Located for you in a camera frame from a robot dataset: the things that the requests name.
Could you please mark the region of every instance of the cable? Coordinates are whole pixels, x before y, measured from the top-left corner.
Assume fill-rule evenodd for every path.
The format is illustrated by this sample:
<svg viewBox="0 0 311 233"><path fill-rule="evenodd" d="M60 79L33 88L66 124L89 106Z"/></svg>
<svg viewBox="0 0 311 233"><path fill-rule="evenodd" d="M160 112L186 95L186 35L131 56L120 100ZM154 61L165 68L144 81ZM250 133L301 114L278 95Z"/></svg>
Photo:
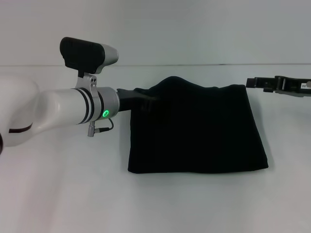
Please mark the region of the cable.
<svg viewBox="0 0 311 233"><path fill-rule="evenodd" d="M108 120L110 120L110 123L111 123L111 128L110 128L109 130L112 130L113 127L114 127L114 124L113 124L113 122L112 122L112 119L109 118Z"/></svg>
<svg viewBox="0 0 311 233"><path fill-rule="evenodd" d="M114 124L113 124L112 119L109 118L108 120L110 120L110 122L111 122L111 128L108 128L108 127L106 127L106 128L98 128L98 130L99 130L100 133L101 133L101 132L106 132L106 131L109 131L109 130L112 130L112 129L113 129Z"/></svg>

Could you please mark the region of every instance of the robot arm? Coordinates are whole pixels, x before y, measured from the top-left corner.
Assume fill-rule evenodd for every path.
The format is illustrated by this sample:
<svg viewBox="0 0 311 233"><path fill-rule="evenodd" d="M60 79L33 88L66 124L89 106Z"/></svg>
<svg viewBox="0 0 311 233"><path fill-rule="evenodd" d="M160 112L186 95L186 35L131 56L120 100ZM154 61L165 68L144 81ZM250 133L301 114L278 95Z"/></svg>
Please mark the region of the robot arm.
<svg viewBox="0 0 311 233"><path fill-rule="evenodd" d="M263 88L264 92L276 92L279 94L304 97L311 96L311 79L294 79L284 76L274 78L247 79L246 87Z"/></svg>
<svg viewBox="0 0 311 233"><path fill-rule="evenodd" d="M114 48L65 37L60 51L65 65L78 70L73 89L39 92L31 80L0 78L0 153L5 146L16 146L42 131L66 125L89 122L87 135L93 137L105 131L96 129L95 121L137 107L149 111L156 100L135 91L97 87L94 74L118 60Z"/></svg>

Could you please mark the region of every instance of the black towel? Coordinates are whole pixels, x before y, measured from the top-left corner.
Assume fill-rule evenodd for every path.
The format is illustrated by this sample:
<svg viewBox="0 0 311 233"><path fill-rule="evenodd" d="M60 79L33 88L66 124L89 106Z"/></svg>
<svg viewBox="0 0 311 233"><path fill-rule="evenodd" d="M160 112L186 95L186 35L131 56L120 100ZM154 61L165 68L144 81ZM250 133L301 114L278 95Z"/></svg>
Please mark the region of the black towel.
<svg viewBox="0 0 311 233"><path fill-rule="evenodd" d="M244 85L201 87L169 77L148 90L161 99L131 112L133 173L226 173L268 167Z"/></svg>

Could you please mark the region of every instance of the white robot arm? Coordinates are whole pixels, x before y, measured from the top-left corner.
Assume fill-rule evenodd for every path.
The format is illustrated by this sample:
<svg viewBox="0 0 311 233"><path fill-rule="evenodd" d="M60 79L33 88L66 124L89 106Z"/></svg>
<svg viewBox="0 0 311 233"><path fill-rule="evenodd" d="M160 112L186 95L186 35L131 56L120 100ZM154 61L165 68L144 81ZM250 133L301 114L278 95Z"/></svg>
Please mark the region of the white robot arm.
<svg viewBox="0 0 311 233"><path fill-rule="evenodd" d="M117 62L117 50L107 45L65 37L60 51L67 67L78 70L73 89L39 92L37 84L21 77L0 77L0 153L52 128L89 122L88 136L110 130L95 129L95 121L119 111L150 107L156 98L135 91L97 87L104 66Z"/></svg>

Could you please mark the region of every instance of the black stripe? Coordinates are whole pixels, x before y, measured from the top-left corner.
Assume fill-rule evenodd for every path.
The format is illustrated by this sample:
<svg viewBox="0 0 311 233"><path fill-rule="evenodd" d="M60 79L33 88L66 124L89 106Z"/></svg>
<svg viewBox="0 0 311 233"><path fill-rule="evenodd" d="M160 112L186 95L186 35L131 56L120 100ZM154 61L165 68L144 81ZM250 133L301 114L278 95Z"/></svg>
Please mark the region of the black stripe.
<svg viewBox="0 0 311 233"><path fill-rule="evenodd" d="M89 97L89 100L91 101L91 115L89 116L89 118L85 122L85 123L87 123L87 122L89 122L92 119L92 117L94 115L94 101L93 101L93 97L92 97L91 93L88 90L86 90L84 87L81 87L80 89L84 90L86 92L86 94Z"/></svg>
<svg viewBox="0 0 311 233"><path fill-rule="evenodd" d="M2 137L1 137L1 134L0 134L0 154L3 150L3 140L2 140Z"/></svg>
<svg viewBox="0 0 311 233"><path fill-rule="evenodd" d="M103 100L102 95L99 93L99 91L98 91L98 96L99 96L99 99L101 100L102 109L101 109L101 113L99 114L99 117L98 117L96 120L98 120L99 118L101 118L101 116L102 116L102 114L103 114L103 112L104 112L104 100Z"/></svg>
<svg viewBox="0 0 311 233"><path fill-rule="evenodd" d="M27 126L25 128L21 128L21 129L9 129L9 133L22 133L22 132L25 132L27 130L29 130L31 127L32 127L32 123L30 126Z"/></svg>
<svg viewBox="0 0 311 233"><path fill-rule="evenodd" d="M73 89L80 92L84 98L84 101L86 102L86 115L84 116L83 120L79 123L79 124L82 124L86 120L87 115L88 115L88 110L89 110L88 101L87 101L87 98L86 98L85 94L83 93L83 91L79 90L78 88L73 88Z"/></svg>

